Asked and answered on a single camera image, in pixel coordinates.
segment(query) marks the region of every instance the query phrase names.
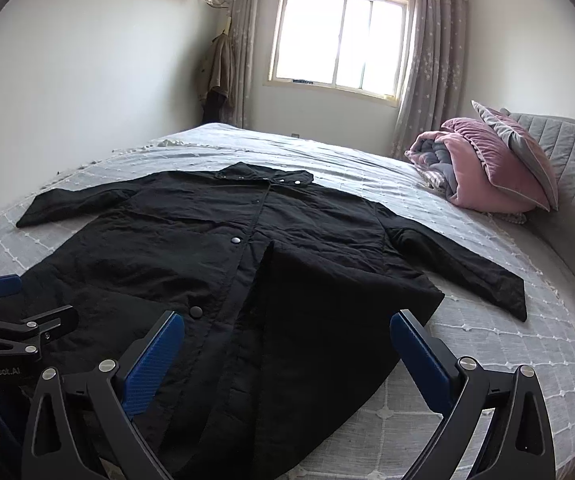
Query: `white wall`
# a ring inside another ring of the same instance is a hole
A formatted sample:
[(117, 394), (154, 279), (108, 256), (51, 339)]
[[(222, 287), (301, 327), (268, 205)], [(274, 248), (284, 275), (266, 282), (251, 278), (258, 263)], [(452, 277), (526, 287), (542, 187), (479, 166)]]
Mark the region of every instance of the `white wall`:
[(398, 108), (343, 91), (268, 86), (279, 0), (260, 0), (254, 44), (252, 128), (389, 154)]
[(569, 0), (470, 0), (464, 114), (492, 107), (575, 118), (575, 8)]
[(0, 206), (198, 124), (192, 76), (217, 12), (199, 0), (11, 0), (0, 13)]

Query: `jacket sleeve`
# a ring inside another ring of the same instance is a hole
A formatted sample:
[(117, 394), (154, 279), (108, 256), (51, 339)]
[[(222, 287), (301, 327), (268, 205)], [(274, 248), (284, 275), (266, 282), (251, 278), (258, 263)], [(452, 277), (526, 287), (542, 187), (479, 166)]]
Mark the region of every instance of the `jacket sleeve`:
[(133, 197), (151, 177), (152, 175), (147, 175), (135, 180), (112, 182), (78, 191), (51, 189), (35, 197), (25, 214), (16, 222), (16, 227), (56, 222), (103, 211)]
[(517, 319), (527, 320), (523, 280), (513, 272), (380, 204), (377, 211), (394, 248), (405, 259), (445, 276)]

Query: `curtain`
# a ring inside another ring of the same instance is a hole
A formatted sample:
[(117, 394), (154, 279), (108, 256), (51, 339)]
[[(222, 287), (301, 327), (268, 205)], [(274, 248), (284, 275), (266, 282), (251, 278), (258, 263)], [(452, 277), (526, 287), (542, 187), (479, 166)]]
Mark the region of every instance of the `curtain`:
[(455, 117), (461, 98), (467, 0), (416, 0), (391, 156), (405, 160), (416, 137)]
[(250, 128), (251, 65), (258, 0), (232, 0), (232, 47), (234, 49), (233, 102), (229, 123)]

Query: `pink pillow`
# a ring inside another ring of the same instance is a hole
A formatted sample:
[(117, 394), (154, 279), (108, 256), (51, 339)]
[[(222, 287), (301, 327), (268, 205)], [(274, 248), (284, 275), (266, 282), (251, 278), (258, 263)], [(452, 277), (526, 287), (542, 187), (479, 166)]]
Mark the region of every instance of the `pink pillow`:
[(456, 132), (469, 141), (490, 184), (517, 202), (531, 204), (524, 211), (535, 206), (550, 210), (538, 180), (489, 126), (474, 119), (456, 118), (445, 121), (442, 128)]
[(511, 117), (507, 117), (501, 112), (476, 101), (472, 101), (472, 106), (478, 115), (481, 116), (481, 119), (490, 128), (493, 128), (496, 134), (535, 176), (535, 179), (538, 180), (538, 183), (543, 188), (550, 206), (555, 211), (558, 211), (559, 188), (556, 183), (556, 174), (550, 159), (547, 158), (539, 143), (530, 136), (523, 126)]
[(503, 193), (490, 184), (472, 145), (459, 134), (436, 136), (443, 142), (452, 157), (456, 175), (456, 193), (449, 201), (482, 213), (524, 213), (534, 208), (534, 204)]

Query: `silver bolt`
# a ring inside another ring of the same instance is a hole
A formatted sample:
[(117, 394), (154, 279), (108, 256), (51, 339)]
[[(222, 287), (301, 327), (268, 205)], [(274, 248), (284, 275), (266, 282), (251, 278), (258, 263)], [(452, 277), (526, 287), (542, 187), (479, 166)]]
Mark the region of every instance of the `silver bolt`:
[(116, 362), (113, 359), (105, 359), (100, 365), (98, 365), (98, 369), (101, 372), (111, 372), (115, 366)]
[(521, 373), (525, 375), (525, 377), (534, 377), (535, 375), (534, 369), (529, 365), (523, 365), (521, 367)]
[(476, 361), (471, 357), (461, 357), (461, 360), (458, 363), (466, 370), (474, 370), (474, 368), (476, 368)]
[(49, 379), (53, 379), (56, 376), (56, 370), (54, 370), (53, 368), (47, 368), (46, 370), (43, 371), (43, 379), (45, 379), (45, 381), (49, 381)]

